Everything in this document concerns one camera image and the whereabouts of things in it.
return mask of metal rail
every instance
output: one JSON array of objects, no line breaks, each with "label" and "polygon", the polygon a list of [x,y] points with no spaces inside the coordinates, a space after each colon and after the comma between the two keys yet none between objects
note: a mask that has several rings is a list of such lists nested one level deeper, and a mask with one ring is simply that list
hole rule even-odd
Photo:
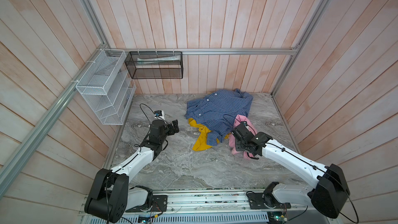
[{"label": "metal rail", "polygon": [[125,52],[177,51],[183,55],[294,55],[293,48],[126,48]]},{"label": "metal rail", "polygon": [[[100,49],[105,46],[106,44],[99,46],[98,50],[91,55],[89,61],[94,60],[99,54]],[[22,171],[23,167],[27,164],[30,157],[32,157],[34,152],[37,150],[44,137],[47,136],[52,126],[68,106],[69,102],[73,99],[77,92],[77,81],[80,80],[90,64],[90,62],[86,62],[86,64],[80,69],[62,94],[57,98],[57,101],[52,104],[48,111],[38,121],[38,124],[29,132],[22,143],[18,146],[17,150],[6,162],[4,167],[2,167],[0,170],[0,199],[4,196],[8,188]]]},{"label": "metal rail", "polygon": [[279,89],[282,86],[283,81],[285,80],[285,78],[287,77],[287,74],[289,73],[290,69],[293,67],[293,64],[295,63],[297,57],[300,55],[300,52],[302,50],[302,48],[305,46],[305,44],[307,43],[309,37],[311,36],[312,32],[314,32],[314,29],[316,28],[316,26],[319,23],[319,20],[322,18],[323,14],[326,11],[326,8],[328,7],[328,5],[330,4],[331,0],[321,0],[321,2],[318,4],[308,26],[305,29],[305,32],[303,34],[303,36],[300,38],[298,44],[297,44],[297,52],[295,54],[293,54],[293,56],[290,58],[290,60],[287,62],[285,68],[283,69],[280,77],[278,78],[274,89],[271,92],[271,95],[274,97]]}]

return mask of wood panel wall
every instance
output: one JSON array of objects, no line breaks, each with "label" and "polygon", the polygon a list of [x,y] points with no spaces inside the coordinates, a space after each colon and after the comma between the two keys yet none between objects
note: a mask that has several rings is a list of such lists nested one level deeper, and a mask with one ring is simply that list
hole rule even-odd
[{"label": "wood panel wall", "polygon": [[[111,47],[293,47],[319,0],[90,0]],[[184,56],[184,78],[140,79],[138,91],[271,92],[288,56]]]},{"label": "wood panel wall", "polygon": [[[3,166],[101,42],[79,0],[0,0],[0,9]],[[0,222],[74,222],[114,133],[77,95],[0,200]]]},{"label": "wood panel wall", "polygon": [[343,169],[366,223],[398,220],[397,52],[398,0],[333,0],[276,94],[302,154]]}]

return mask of mesh basket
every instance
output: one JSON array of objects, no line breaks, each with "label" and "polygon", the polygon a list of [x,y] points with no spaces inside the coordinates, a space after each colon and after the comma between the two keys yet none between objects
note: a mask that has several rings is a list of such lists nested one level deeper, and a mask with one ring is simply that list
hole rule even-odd
[{"label": "mesh basket", "polygon": [[123,50],[102,50],[77,83],[77,90],[81,94],[106,95],[125,59]]},{"label": "mesh basket", "polygon": [[182,79],[181,52],[129,52],[125,61],[132,79]]}]

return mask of black wire basket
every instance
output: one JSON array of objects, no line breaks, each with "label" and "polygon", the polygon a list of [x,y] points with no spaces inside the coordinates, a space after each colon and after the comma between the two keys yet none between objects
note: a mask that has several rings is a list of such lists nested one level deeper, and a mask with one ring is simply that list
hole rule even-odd
[{"label": "black wire basket", "polygon": [[182,53],[136,52],[127,54],[126,67],[132,79],[182,79]]}]

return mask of gray marble surface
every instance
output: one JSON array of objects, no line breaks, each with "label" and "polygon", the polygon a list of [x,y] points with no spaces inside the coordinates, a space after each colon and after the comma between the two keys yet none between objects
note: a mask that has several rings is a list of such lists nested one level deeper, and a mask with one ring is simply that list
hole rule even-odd
[{"label": "gray marble surface", "polygon": [[[266,93],[252,93],[252,95],[254,99],[248,116],[252,124],[258,131],[270,134],[283,145],[295,150],[271,96]],[[143,185],[157,190],[263,188],[273,181],[284,184],[303,183],[294,173],[272,160],[264,157],[259,160],[246,160],[243,159],[243,153],[233,156],[228,140],[205,151],[193,151],[192,147],[200,133],[197,128],[191,127],[184,117],[186,102],[203,96],[203,94],[134,96],[113,166],[131,156],[137,150],[134,144],[140,144],[148,132],[148,120],[139,107],[140,103],[147,104],[153,111],[163,110],[169,122],[178,119],[180,132],[167,138],[168,147],[133,178],[130,186]],[[149,115],[150,110],[144,106],[143,109]]]}]

